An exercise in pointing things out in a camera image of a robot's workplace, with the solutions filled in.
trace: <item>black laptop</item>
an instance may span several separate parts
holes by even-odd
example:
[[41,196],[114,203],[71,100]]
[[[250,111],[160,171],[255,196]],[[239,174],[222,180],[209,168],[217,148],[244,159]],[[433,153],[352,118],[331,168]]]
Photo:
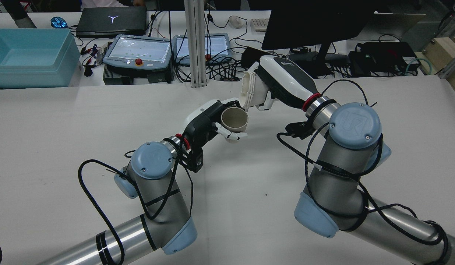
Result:
[[145,7],[84,8],[76,35],[80,38],[112,38],[119,34],[145,35]]

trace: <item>plastic container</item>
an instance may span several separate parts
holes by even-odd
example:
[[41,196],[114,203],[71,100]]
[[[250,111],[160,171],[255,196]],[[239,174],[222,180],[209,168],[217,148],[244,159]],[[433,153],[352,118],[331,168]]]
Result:
[[0,29],[0,88],[66,87],[79,56],[69,29]]

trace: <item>computer monitor stand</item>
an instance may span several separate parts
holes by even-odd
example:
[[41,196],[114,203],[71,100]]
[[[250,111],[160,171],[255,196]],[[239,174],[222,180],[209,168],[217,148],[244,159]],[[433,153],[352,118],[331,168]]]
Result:
[[313,78],[331,74],[331,71],[325,65],[325,56],[327,55],[330,45],[331,42],[323,43],[317,53],[308,52],[301,55],[292,54],[290,55],[290,59]]

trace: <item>desk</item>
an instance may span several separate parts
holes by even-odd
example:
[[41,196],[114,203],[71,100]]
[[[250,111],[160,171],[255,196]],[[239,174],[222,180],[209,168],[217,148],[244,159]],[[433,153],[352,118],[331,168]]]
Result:
[[[373,196],[413,208],[455,236],[455,92],[436,76],[357,78],[383,125],[391,157],[362,181]],[[316,80],[323,91],[330,80]],[[36,264],[106,230],[77,180],[81,162],[116,168],[126,151],[179,132],[187,113],[210,99],[236,97],[239,82],[0,90],[0,245],[3,265]],[[361,101],[349,83],[327,96]],[[318,236],[293,217],[305,185],[304,162],[276,140],[304,113],[275,102],[249,111],[249,136],[229,144],[220,136],[204,147],[204,167],[192,173],[198,239],[166,256],[157,250],[133,264],[407,265],[346,233]],[[305,152],[307,142],[287,139]],[[322,143],[317,139],[311,156]],[[114,225],[142,213],[113,174],[98,166],[84,181]],[[187,205],[190,182],[177,182]]]
[[[153,14],[154,12],[147,12],[147,22],[150,21],[150,15]],[[263,41],[264,37],[264,32],[255,32],[252,30],[251,25],[250,25],[250,20],[252,18],[269,18],[270,17],[270,11],[211,11],[211,15],[213,16],[214,23],[219,26],[224,26],[225,23],[227,22],[229,16],[231,15],[238,15],[239,17],[245,18],[249,20],[248,25],[247,25],[247,33],[244,35],[242,38],[248,39],[248,40],[256,40],[258,42],[247,42],[244,40],[237,40],[238,44],[241,45],[246,45],[246,46],[251,46],[256,49],[261,49],[261,43]],[[75,13],[29,13],[29,17],[33,20],[33,22],[36,24],[37,28],[52,28],[51,23],[49,20],[52,17],[62,17],[68,25],[76,25],[79,23],[81,13],[80,12],[75,12]],[[185,12],[183,11],[173,11],[171,12],[171,18],[172,18],[172,36],[175,35],[184,35],[185,30],[186,30],[186,21],[185,21]],[[162,34],[162,36],[169,37],[169,19],[167,12],[162,12],[160,15],[155,20],[154,27],[159,30],[159,32]],[[0,28],[17,28],[13,20],[11,19],[9,14],[2,14],[0,13]],[[238,37],[246,32],[246,28],[240,28],[240,29],[235,29],[232,27],[230,24],[228,24],[225,28],[217,28],[215,27],[212,23],[209,24],[209,31],[210,33],[220,33],[220,32],[225,32],[229,35],[229,37],[232,39],[234,37]],[[156,31],[153,31],[154,33],[152,34],[154,37],[160,37]],[[91,39],[83,39],[84,44],[86,44],[88,41]],[[87,48],[90,48],[93,44],[98,44],[98,45],[103,45],[110,39],[97,39],[93,41],[90,45],[87,46]],[[76,43],[78,45],[81,44],[81,41],[78,39],[75,39]],[[347,40],[347,41],[341,41],[341,42],[335,42],[335,47],[337,50],[338,54],[345,54],[347,55],[350,50],[354,50],[355,45],[360,42],[357,40]],[[231,42],[231,47],[238,47],[234,41]],[[275,52],[281,53],[281,54],[288,54],[288,50],[276,50]],[[333,47],[331,46],[329,49],[329,52],[334,52]],[[240,55],[234,54],[234,57],[236,59],[240,59]],[[99,86],[99,85],[104,85],[103,82],[103,66],[97,67],[93,69],[93,75],[91,77],[84,77],[82,75],[79,86]],[[135,80],[136,84],[148,84],[147,80],[144,79],[139,79]]]

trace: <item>keyboard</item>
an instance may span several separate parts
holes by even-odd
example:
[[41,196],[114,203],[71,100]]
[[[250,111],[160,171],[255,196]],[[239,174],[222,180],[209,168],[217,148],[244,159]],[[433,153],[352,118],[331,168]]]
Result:
[[253,18],[251,24],[256,32],[264,32],[267,30],[268,18]]

